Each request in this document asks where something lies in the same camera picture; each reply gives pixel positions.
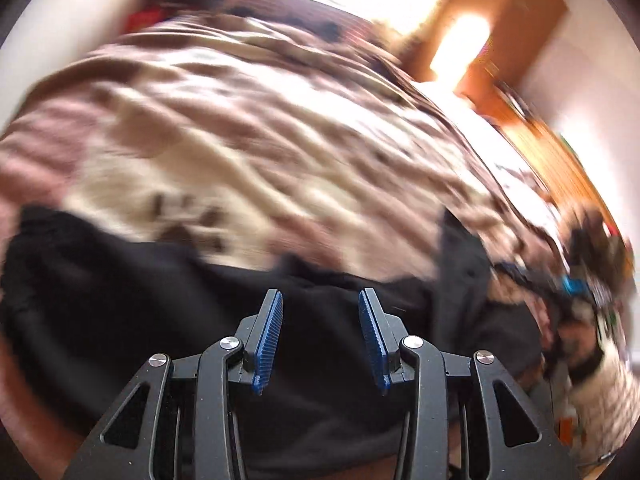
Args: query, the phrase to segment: blue textured finger pad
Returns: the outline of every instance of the blue textured finger pad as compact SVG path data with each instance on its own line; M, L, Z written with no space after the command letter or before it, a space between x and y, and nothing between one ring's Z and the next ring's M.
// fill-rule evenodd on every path
M269 384L271 370L273 369L273 359L276 355L278 338L282 327L282 315L282 294L278 292L276 297L273 298L273 303L271 303L269 316L255 352L255 375L252 387L258 395L261 395L266 385Z
M367 299L367 295L360 293L358 300L358 315L360 316L360 327L364 336L364 344L369 354L371 371L376 385L383 394L386 394L391 386L391 377L388 370L388 354L382 343L378 324L373 316L373 311Z

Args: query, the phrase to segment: silver screw head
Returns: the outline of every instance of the silver screw head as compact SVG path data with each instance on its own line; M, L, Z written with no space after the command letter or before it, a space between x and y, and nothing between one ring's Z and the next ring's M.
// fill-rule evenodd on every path
M494 362L494 355L488 350L479 350L476 352L476 359L481 362L483 365L490 365Z
M225 350L231 350L236 346L238 346L239 344L240 344L239 339L237 337L233 337L232 335L229 337L223 337L220 340L220 346L222 346L222 348L224 348Z
M167 361L168 361L168 357L164 354L153 354L149 358L149 364L152 365L153 368L164 366Z
M402 339L402 342L407 348L420 348L424 343L422 338L418 337L417 335L408 335L407 337Z

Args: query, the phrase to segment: black fabric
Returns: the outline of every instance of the black fabric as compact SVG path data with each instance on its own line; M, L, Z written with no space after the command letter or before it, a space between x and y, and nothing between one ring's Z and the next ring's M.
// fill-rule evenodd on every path
M14 441L0 424L0 466L2 480L40 480L15 447Z
M614 451L615 458L598 477L600 480L637 480L640 472L640 420L626 438L623 446Z
M442 227L436 282L377 283L290 254L268 271L213 266L189 248L127 242L27 206L6 254L2 325L37 394L88 431L150 355L202 352L278 288L284 322L271 382L239 406L244 458L252 480L318 476L398 449L404 406L374 386L362 288L442 351L491 350L516 376L540 360L526 306L485 300L490 266L479 239L449 212Z
M583 383L589 377L591 377L600 366L602 359L604 358L604 352L600 348L600 345L596 343L596 348L593 349L591 355L574 368L569 368L569 378L572 385L578 386Z

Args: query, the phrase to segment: bedspread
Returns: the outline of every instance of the bedspread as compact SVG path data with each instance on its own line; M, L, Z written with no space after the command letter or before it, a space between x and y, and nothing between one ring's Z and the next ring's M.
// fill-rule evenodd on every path
M184 16L33 89L0 144L0 235L41 202L219 264L433 277L446 206L493 260L547 258L469 156L352 47Z

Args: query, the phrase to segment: blue object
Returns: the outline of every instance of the blue object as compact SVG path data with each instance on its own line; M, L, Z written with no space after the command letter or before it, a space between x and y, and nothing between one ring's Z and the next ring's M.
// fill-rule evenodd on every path
M586 282L568 276L562 277L562 288L570 296L584 296L589 293L589 286Z
M255 352L255 375L252 388L258 395L262 394L271 378L273 359L278 347L280 329L282 328L283 311L282 293L278 292L271 302L269 315Z
M385 395L391 386L391 376L389 375L388 352L380 335L380 329L369 304L367 295L362 291L358 299L358 316L360 317L360 327L364 336L364 343L371 362L371 371L376 385Z

